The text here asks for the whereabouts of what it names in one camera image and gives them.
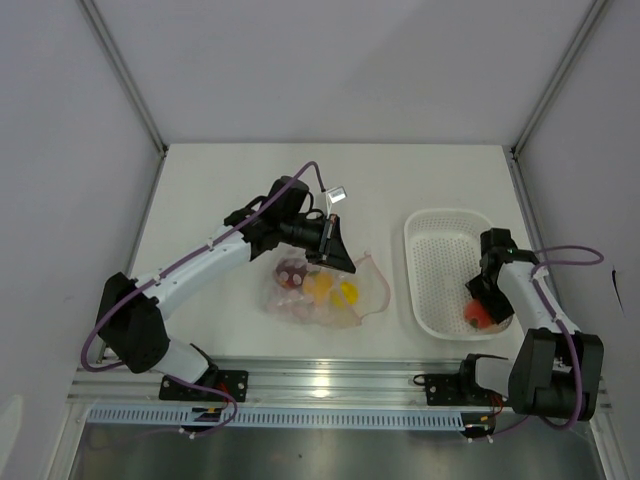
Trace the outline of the orange toy fruit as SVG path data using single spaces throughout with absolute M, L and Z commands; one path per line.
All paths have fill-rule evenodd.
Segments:
M 333 287 L 333 277 L 324 271 L 310 272 L 303 281 L 302 290 L 316 305 L 326 302 Z

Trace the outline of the red orange toy peach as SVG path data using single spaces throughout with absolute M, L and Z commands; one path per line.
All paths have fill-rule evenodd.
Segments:
M 477 330 L 485 330 L 494 325 L 492 317 L 477 299 L 467 303 L 463 315 L 465 321 Z

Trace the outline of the dark red toy apple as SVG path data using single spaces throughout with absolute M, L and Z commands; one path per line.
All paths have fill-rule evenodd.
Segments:
M 301 258 L 284 258 L 274 269 L 274 280 L 284 289 L 297 289 L 309 273 L 308 264 Z

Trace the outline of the clear pink zip top bag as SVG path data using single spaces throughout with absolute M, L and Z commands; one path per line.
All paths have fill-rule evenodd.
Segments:
M 301 252 L 282 251 L 263 281 L 263 310 L 287 322 L 325 328 L 360 327 L 387 310 L 391 288 L 370 252 L 344 273 L 309 263 Z

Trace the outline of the yellow toy pear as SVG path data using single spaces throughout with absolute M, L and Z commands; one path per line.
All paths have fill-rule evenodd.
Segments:
M 354 306 L 359 300 L 359 290 L 353 283 L 343 281 L 330 291 L 329 300 L 336 308 Z

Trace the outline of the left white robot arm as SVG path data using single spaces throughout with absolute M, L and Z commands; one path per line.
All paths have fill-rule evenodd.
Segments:
M 160 372 L 181 380 L 192 398 L 207 399 L 217 387 L 212 360 L 197 346 L 171 338 L 165 322 L 202 287 L 281 244 L 303 250 L 313 265 L 356 271 L 338 215 L 315 208 L 307 184 L 282 176 L 268 194 L 232 212 L 203 246 L 174 264 L 138 278 L 111 276 L 95 334 L 132 373 Z

